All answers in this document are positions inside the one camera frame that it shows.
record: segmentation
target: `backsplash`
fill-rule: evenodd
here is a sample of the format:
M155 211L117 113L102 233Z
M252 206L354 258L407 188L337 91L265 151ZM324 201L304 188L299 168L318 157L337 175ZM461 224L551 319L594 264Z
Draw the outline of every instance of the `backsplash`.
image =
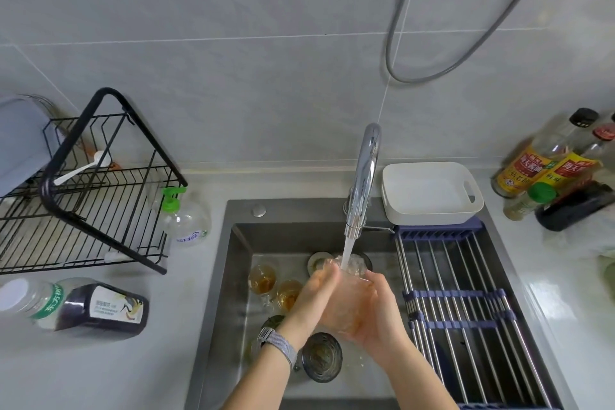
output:
M396 0L2 0L0 90L70 114L129 95L184 166L383 158L494 162L552 115L615 109L613 0L523 0L462 67L385 74ZM396 70L454 62L510 0L410 0Z

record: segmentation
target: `yellow label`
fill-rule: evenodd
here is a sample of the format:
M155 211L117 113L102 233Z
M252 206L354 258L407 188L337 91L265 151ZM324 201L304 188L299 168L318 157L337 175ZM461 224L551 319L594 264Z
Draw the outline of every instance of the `yellow label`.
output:
M556 164L557 161L540 156L530 145L500 172L496 181L505 192L517 195L527 190L541 172Z
M538 181L549 184L556 189L562 188L599 162L596 159L587 159L576 153L570 153L551 172L540 177Z

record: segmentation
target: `black wire dish rack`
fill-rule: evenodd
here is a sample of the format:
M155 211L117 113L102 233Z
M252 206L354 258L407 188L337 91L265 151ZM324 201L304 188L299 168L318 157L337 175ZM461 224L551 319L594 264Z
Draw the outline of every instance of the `black wire dish rack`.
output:
M119 112L97 113L109 106ZM50 119L43 135L47 166L0 198L0 274L133 261L166 274L160 190L188 183L127 99L101 88L80 117ZM54 184L99 150L111 165ZM142 164L120 166L127 151Z

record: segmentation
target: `countertop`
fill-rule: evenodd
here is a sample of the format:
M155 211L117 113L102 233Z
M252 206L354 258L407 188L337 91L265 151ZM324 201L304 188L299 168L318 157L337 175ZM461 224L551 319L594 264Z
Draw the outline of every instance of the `countertop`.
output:
M475 172L517 278L513 288L566 410L612 407L615 389L615 305L599 281L595 257L562 248L532 217L512 222ZM168 274L134 264L34 273L50 281L92 277L151 300L141 335L113 343L54 340L23 321L0 321L0 395L11 410L179 410L199 338L226 202L254 198L345 197L353 172L343 170L188 174L189 193L207 209L211 231L200 245L171 245ZM0 282L10 280L3 276Z

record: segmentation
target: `spoon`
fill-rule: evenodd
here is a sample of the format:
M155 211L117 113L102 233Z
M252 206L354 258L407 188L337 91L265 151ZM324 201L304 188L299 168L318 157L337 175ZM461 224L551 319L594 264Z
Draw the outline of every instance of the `spoon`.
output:
M111 156L109 155L109 153L107 153L104 156L104 159L101 162L101 159L103 157L104 151L96 151L94 153L94 161L89 163L87 166L83 166L80 167L78 169L75 169L74 171L71 171L67 174L62 175L61 177L58 177L56 180L53 181L54 185L62 185L62 183L64 183L67 180L72 179L75 175L77 175L80 172L83 172L86 169L89 169L90 167L94 167L96 165L98 165L98 163L100 162L100 166L101 167L109 167L109 165L111 165Z

